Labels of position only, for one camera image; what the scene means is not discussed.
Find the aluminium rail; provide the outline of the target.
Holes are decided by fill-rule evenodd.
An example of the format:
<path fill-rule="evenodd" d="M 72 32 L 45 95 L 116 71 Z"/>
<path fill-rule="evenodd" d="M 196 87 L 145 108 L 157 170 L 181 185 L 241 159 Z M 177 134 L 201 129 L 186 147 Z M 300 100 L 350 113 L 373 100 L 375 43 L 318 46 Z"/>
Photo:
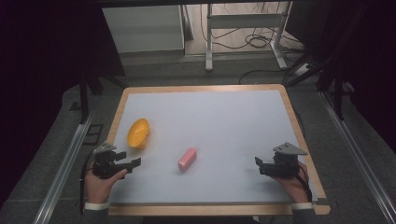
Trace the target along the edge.
<path fill-rule="evenodd" d="M 56 204 L 60 199 L 64 189 L 64 184 L 66 183 L 85 135 L 92 123 L 93 116 L 94 113 L 91 112 L 87 118 L 85 118 L 84 121 L 78 125 L 77 130 L 75 131 L 75 134 L 65 152 L 59 169 L 51 185 L 49 186 L 49 190 L 47 191 L 47 194 L 40 208 L 38 209 L 38 212 L 36 213 L 33 224 L 49 224 Z"/>
<path fill-rule="evenodd" d="M 333 102 L 327 92 L 320 91 L 318 95 L 323 100 L 326 109 L 334 123 L 336 129 L 340 133 L 343 141 L 345 142 L 346 148 L 348 149 L 352 160 L 355 162 L 361 176 L 364 179 L 368 189 L 371 191 L 375 198 L 375 202 L 378 205 L 381 213 L 385 217 L 388 224 L 396 224 L 396 206 L 392 199 L 387 193 L 386 189 L 375 175 L 368 161 L 363 156 L 361 148 L 352 136 L 346 123 L 341 120 L 333 109 Z"/>

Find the orange yellow fruit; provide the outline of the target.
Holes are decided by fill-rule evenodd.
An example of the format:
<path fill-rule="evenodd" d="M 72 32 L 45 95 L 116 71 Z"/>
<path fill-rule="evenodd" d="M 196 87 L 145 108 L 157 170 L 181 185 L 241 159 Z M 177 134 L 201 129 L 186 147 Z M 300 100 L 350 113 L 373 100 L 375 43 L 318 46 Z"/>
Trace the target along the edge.
<path fill-rule="evenodd" d="M 149 122 L 146 119 L 136 120 L 127 134 L 127 143 L 131 148 L 145 149 L 150 134 Z"/>

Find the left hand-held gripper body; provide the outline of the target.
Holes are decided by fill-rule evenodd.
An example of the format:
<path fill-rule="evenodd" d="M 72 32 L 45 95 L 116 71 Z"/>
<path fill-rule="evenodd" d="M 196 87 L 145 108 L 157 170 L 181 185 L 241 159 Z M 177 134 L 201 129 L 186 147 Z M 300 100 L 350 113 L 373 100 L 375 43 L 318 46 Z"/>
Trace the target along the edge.
<path fill-rule="evenodd" d="M 117 172 L 124 169 L 122 164 L 116 164 L 116 147 L 104 142 L 93 151 L 94 162 L 92 173 L 101 179 L 109 179 Z"/>

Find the pink soap bar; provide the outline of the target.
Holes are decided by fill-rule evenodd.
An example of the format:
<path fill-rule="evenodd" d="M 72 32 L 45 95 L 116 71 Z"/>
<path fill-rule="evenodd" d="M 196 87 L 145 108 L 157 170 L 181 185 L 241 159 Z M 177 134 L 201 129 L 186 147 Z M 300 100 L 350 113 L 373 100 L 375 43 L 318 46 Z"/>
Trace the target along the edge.
<path fill-rule="evenodd" d="M 181 172 L 186 172 L 197 158 L 197 151 L 195 148 L 189 148 L 179 159 L 177 165 Z"/>

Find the person's right hand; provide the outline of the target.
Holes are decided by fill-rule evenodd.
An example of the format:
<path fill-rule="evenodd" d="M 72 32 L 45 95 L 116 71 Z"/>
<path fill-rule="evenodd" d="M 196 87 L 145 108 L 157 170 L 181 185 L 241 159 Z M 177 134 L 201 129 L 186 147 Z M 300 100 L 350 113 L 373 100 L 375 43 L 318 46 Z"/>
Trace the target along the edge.
<path fill-rule="evenodd" d="M 297 177 L 290 179 L 275 177 L 275 181 L 283 187 L 292 203 L 312 202 L 306 189 L 309 186 L 309 177 L 305 164 L 299 163 L 299 173 Z"/>

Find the white power strip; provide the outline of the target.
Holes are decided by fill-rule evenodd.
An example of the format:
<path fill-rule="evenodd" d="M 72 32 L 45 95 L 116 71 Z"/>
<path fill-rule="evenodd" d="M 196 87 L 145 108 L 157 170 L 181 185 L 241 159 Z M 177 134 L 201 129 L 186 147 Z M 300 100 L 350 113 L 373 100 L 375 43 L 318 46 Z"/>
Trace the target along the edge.
<path fill-rule="evenodd" d="M 312 68 L 312 65 L 310 63 L 304 63 L 298 69 L 296 69 L 293 74 L 295 76 L 299 77 L 311 68 Z"/>

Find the black metal stand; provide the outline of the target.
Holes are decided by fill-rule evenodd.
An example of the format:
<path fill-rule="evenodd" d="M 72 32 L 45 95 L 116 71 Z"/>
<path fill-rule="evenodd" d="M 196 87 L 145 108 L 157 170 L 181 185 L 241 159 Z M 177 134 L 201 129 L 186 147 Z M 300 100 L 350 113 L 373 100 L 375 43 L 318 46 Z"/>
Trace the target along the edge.
<path fill-rule="evenodd" d="M 343 120 L 342 113 L 342 97 L 343 97 L 343 80 L 342 80 L 342 72 L 338 71 L 334 78 L 334 112 L 340 120 Z"/>
<path fill-rule="evenodd" d="M 79 79 L 79 95 L 80 95 L 80 107 L 81 107 L 80 123 L 84 124 L 89 115 L 87 83 L 84 74 L 81 74 Z"/>

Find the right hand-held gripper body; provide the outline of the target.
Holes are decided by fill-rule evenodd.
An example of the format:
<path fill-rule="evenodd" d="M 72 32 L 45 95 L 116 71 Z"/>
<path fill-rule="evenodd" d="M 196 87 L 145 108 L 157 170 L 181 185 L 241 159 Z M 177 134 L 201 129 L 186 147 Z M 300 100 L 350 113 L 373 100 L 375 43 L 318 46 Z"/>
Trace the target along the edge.
<path fill-rule="evenodd" d="M 275 168 L 275 174 L 268 176 L 287 179 L 293 178 L 299 173 L 298 157 L 307 155 L 307 152 L 288 142 L 274 147 L 273 151 L 275 152 L 274 162 L 263 163 L 262 167 Z"/>

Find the black floor plate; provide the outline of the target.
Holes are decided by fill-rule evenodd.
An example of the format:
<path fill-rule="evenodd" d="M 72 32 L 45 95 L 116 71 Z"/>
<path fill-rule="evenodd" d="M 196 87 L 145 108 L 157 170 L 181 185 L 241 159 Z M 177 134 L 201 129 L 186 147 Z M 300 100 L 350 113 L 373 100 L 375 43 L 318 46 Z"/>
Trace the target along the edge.
<path fill-rule="evenodd" d="M 88 146 L 97 145 L 99 143 L 103 127 L 104 127 L 103 124 L 90 125 L 83 139 L 83 144 Z"/>

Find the grey cabinet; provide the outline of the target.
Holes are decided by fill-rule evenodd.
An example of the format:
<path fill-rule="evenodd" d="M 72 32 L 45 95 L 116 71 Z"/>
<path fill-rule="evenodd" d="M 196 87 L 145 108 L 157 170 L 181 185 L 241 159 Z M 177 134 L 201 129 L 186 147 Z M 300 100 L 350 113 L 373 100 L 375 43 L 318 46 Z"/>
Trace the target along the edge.
<path fill-rule="evenodd" d="M 118 53 L 184 49 L 181 6 L 103 8 Z"/>

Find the white desk frame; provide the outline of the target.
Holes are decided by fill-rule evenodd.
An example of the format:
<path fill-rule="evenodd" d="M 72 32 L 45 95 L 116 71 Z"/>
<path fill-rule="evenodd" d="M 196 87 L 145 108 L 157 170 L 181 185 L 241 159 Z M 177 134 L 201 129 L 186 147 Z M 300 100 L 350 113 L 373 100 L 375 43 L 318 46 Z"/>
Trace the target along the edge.
<path fill-rule="evenodd" d="M 287 64 L 280 52 L 280 39 L 282 37 L 289 12 L 291 2 L 287 2 L 281 12 L 277 13 L 250 13 L 250 14 L 231 14 L 215 15 L 212 13 L 212 5 L 207 4 L 206 11 L 206 49 L 205 49 L 205 70 L 213 70 L 213 42 L 212 31 L 218 29 L 235 28 L 274 28 L 275 39 L 270 42 L 270 47 L 276 57 L 280 69 L 286 69 Z"/>

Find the person's left hand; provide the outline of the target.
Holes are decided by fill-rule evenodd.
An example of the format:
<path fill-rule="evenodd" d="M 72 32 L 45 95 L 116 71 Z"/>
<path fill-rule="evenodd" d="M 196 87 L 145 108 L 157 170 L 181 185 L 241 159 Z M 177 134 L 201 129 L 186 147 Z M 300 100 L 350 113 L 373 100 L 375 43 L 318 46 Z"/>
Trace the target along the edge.
<path fill-rule="evenodd" d="M 127 175 L 127 170 L 123 169 L 109 179 L 101 179 L 88 171 L 85 175 L 85 189 L 88 203 L 106 203 L 114 184 Z"/>

